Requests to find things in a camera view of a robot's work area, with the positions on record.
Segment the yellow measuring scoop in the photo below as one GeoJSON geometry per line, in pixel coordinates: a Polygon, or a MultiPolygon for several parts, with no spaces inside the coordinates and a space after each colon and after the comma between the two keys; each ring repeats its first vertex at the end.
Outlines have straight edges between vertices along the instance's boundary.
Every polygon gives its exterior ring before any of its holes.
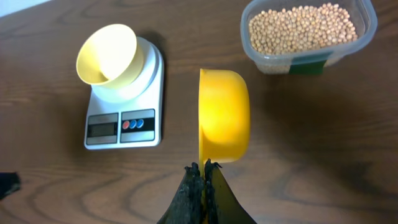
{"type": "Polygon", "coordinates": [[[242,76],[231,70],[200,70],[198,92],[198,164],[234,162],[250,139],[249,93],[242,76]]]}

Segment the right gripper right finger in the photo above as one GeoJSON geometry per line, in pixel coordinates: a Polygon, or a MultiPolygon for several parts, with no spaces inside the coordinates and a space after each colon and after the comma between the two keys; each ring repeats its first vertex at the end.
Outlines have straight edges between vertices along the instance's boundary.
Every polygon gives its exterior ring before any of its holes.
{"type": "Polygon", "coordinates": [[[240,205],[217,162],[205,163],[205,202],[208,224],[256,224],[240,205]]]}

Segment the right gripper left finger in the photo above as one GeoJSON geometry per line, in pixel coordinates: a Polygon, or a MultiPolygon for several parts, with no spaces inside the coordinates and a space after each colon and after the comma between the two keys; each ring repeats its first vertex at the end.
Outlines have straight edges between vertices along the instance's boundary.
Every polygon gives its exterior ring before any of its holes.
{"type": "Polygon", "coordinates": [[[168,207],[157,224],[201,224],[203,205],[201,202],[204,181],[199,166],[192,162],[185,167],[185,175],[168,207]]]}

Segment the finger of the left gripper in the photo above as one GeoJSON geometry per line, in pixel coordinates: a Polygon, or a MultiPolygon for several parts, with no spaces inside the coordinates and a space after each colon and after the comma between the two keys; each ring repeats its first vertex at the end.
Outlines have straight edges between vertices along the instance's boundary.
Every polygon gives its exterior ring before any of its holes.
{"type": "Polygon", "coordinates": [[[21,189],[21,180],[17,172],[2,172],[0,174],[0,199],[21,189]]]}

